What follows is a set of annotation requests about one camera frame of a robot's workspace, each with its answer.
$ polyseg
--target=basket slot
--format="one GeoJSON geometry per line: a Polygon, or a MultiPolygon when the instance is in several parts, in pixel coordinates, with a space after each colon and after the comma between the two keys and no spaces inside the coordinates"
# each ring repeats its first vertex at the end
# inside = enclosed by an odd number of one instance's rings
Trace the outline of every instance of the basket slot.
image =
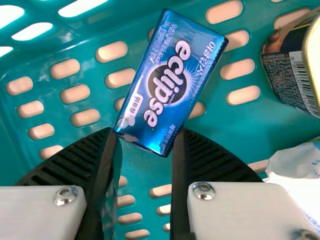
{"type": "Polygon", "coordinates": [[[125,186],[127,186],[128,184],[128,180],[124,177],[124,176],[120,176],[119,178],[119,188],[124,188],[125,186]]]}
{"type": "Polygon", "coordinates": [[[126,206],[134,204],[135,201],[136,201],[136,199],[132,195],[119,196],[117,198],[117,207],[118,208],[123,208],[123,207],[126,207],[126,206]]]}
{"type": "Polygon", "coordinates": [[[50,69],[50,74],[54,79],[60,80],[78,73],[80,63],[74,59],[68,59],[53,65],[50,69]]]}
{"type": "Polygon", "coordinates": [[[252,102],[260,97],[261,91],[258,86],[247,86],[235,91],[232,91],[226,97],[226,101],[231,106],[236,106],[248,102],[252,102]]]}
{"type": "Polygon", "coordinates": [[[25,10],[19,6],[0,6],[0,29],[21,18],[24,14],[25,10]]]}
{"type": "Polygon", "coordinates": [[[33,140],[40,140],[52,136],[55,133],[50,123],[41,124],[28,130],[29,137],[33,140]]]}
{"type": "Polygon", "coordinates": [[[98,110],[91,108],[77,112],[71,116],[71,123],[75,127],[82,127],[99,121],[100,113],[98,110]]]}
{"type": "Polygon", "coordinates": [[[95,53],[96,59],[100,63],[107,63],[112,60],[124,57],[128,52],[128,46],[123,41],[115,41],[98,48],[95,53]]]}
{"type": "Polygon", "coordinates": [[[205,112],[206,112],[206,106],[202,102],[198,101],[194,105],[194,108],[193,108],[192,112],[190,113],[188,119],[193,119],[193,118],[196,118],[196,117],[200,117],[203,114],[205,114],[205,112]]]}
{"type": "Polygon", "coordinates": [[[16,96],[27,91],[30,91],[34,86],[31,78],[28,76],[20,77],[16,80],[12,80],[6,84],[6,91],[12,96],[16,96]]]}
{"type": "Polygon", "coordinates": [[[118,223],[122,225],[137,223],[141,220],[142,215],[138,212],[129,213],[118,217],[118,223]]]}
{"type": "Polygon", "coordinates": [[[278,16],[273,23],[273,27],[274,29],[281,28],[282,26],[291,23],[292,21],[300,18],[308,12],[310,12],[309,8],[301,8],[296,11],[289,12],[285,15],[278,16]]]}
{"type": "Polygon", "coordinates": [[[108,0],[77,0],[73,3],[61,8],[58,13],[60,16],[65,18],[73,18],[80,14],[83,14],[91,9],[94,9],[108,0]]]}
{"type": "Polygon", "coordinates": [[[64,148],[60,145],[49,146],[41,149],[39,155],[43,160],[46,160],[55,155],[57,152],[61,151],[62,149],[64,148]]]}
{"type": "Polygon", "coordinates": [[[12,46],[0,46],[0,58],[10,53],[13,49],[12,46]]]}
{"type": "Polygon", "coordinates": [[[240,0],[231,0],[210,7],[205,18],[210,24],[218,24],[233,19],[242,13],[244,6],[240,0]]]}
{"type": "Polygon", "coordinates": [[[42,114],[44,110],[44,105],[38,100],[28,102],[17,108],[18,115],[23,119],[42,114]]]}
{"type": "Polygon", "coordinates": [[[163,231],[165,231],[166,233],[170,232],[170,223],[166,223],[165,225],[163,225],[163,231]]]}
{"type": "Polygon", "coordinates": [[[241,48],[249,42],[249,33],[246,30],[238,30],[225,35],[229,40],[225,52],[241,48]]]}
{"type": "Polygon", "coordinates": [[[154,31],[155,31],[155,27],[151,28],[148,32],[148,40],[151,39],[152,35],[154,34],[154,31]]]}
{"type": "Polygon", "coordinates": [[[160,206],[156,209],[156,214],[159,216],[168,215],[171,212],[171,204],[160,206]]]}
{"type": "Polygon", "coordinates": [[[172,184],[158,186],[149,191],[149,196],[153,199],[168,196],[172,192],[172,184]]]}
{"type": "Polygon", "coordinates": [[[65,104],[73,104],[75,102],[84,100],[90,96],[90,89],[85,84],[70,87],[63,90],[60,94],[61,100],[65,104]]]}
{"type": "Polygon", "coordinates": [[[220,75],[224,80],[232,80],[252,73],[255,67],[255,62],[247,58],[223,66],[220,75]]]}
{"type": "Polygon", "coordinates": [[[141,239],[146,238],[150,235],[150,232],[146,229],[140,229],[136,231],[127,232],[124,237],[126,239],[141,239]]]}
{"type": "Polygon", "coordinates": [[[111,89],[116,89],[132,83],[135,74],[136,71],[133,68],[125,68],[120,71],[110,73],[105,78],[105,84],[111,89]]]}
{"type": "Polygon", "coordinates": [[[53,28],[53,26],[54,25],[50,22],[34,23],[12,35],[12,39],[16,41],[29,41],[48,32],[53,28]]]}

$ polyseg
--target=snack package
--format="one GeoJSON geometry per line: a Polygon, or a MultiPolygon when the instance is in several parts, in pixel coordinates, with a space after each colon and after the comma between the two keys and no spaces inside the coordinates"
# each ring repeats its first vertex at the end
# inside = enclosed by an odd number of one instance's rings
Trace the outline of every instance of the snack package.
{"type": "Polygon", "coordinates": [[[266,182],[284,187],[320,234],[320,137],[277,151],[265,172],[266,182]]]}

